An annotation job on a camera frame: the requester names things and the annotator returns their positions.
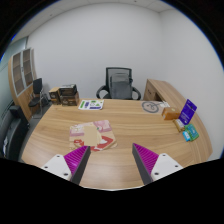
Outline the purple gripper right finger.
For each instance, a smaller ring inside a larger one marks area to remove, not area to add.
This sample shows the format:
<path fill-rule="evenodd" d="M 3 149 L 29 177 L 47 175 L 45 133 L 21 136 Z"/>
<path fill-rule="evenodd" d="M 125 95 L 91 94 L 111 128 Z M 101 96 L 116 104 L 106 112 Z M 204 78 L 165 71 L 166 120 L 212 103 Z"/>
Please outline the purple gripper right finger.
<path fill-rule="evenodd" d="M 132 154 L 145 185 L 182 169 L 168 154 L 157 154 L 136 143 L 132 144 Z"/>

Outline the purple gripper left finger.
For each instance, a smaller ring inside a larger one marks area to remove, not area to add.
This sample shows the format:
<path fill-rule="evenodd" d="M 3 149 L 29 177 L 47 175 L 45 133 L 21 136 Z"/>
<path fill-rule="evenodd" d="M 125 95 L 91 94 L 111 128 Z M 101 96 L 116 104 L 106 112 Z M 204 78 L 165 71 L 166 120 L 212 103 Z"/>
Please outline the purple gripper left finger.
<path fill-rule="evenodd" d="M 66 155 L 56 154 L 42 169 L 79 185 L 90 153 L 89 146 L 82 146 Z"/>

